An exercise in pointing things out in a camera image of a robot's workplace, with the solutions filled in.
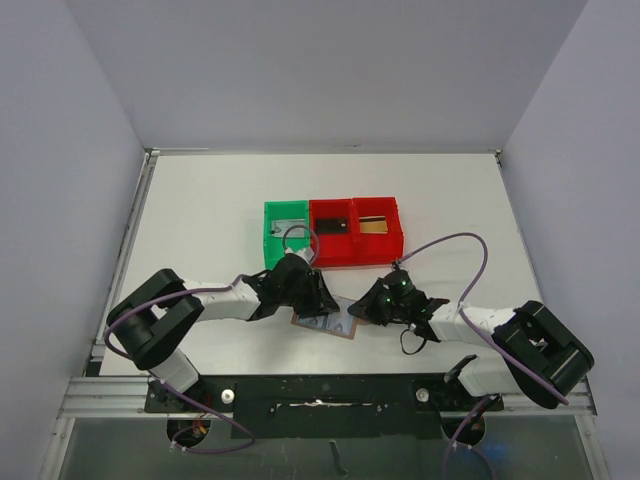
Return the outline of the tan leather card holder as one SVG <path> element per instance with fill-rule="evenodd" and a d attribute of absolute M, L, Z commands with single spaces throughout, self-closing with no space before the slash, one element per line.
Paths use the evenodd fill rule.
<path fill-rule="evenodd" d="M 335 301 L 339 306 L 337 312 L 306 318 L 300 318 L 294 314 L 291 324 L 315 332 L 353 340 L 358 326 L 363 324 L 363 321 L 347 311 L 353 303 L 352 299 L 336 296 Z"/>

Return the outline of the red double plastic bin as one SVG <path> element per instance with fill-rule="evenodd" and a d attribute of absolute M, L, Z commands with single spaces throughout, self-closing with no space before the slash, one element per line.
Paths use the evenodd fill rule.
<path fill-rule="evenodd" d="M 349 233 L 317 235 L 312 247 L 318 252 L 317 267 L 355 267 L 391 263 L 404 254 L 404 233 L 394 197 L 358 197 L 343 199 L 312 199 L 309 201 L 312 230 L 315 219 L 346 217 Z M 387 234 L 362 234 L 359 218 L 385 216 Z"/>

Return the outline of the green plastic bin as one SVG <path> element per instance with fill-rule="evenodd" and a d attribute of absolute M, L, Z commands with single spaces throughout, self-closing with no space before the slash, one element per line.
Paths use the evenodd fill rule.
<path fill-rule="evenodd" d="M 270 232 L 270 222 L 275 219 L 304 218 L 310 225 L 309 202 L 307 200 L 296 201 L 269 201 L 264 203 L 263 210 L 263 258 L 267 269 L 273 268 L 283 257 L 285 247 L 283 237 L 275 238 Z"/>

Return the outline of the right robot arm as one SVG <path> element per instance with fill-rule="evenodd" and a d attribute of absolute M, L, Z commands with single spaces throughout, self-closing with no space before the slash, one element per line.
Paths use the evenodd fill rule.
<path fill-rule="evenodd" d="M 427 296 L 405 270 L 377 279 L 348 312 L 375 325 L 404 324 L 425 342 L 494 350 L 495 357 L 460 361 L 447 372 L 446 399 L 459 409 L 484 395 L 518 393 L 554 409 L 595 365 L 589 349 L 542 303 L 459 307 Z"/>

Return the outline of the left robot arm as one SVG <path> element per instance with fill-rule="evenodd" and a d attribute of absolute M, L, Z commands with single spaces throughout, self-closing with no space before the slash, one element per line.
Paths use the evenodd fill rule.
<path fill-rule="evenodd" d="M 192 327 L 203 321 L 257 321 L 282 307 L 300 319 L 340 310 L 321 271 L 302 253 L 289 252 L 273 268 L 240 274 L 223 285 L 191 284 L 164 268 L 110 311 L 104 343 L 169 386 L 168 399 L 190 411 L 204 395 L 199 372 L 179 348 Z"/>

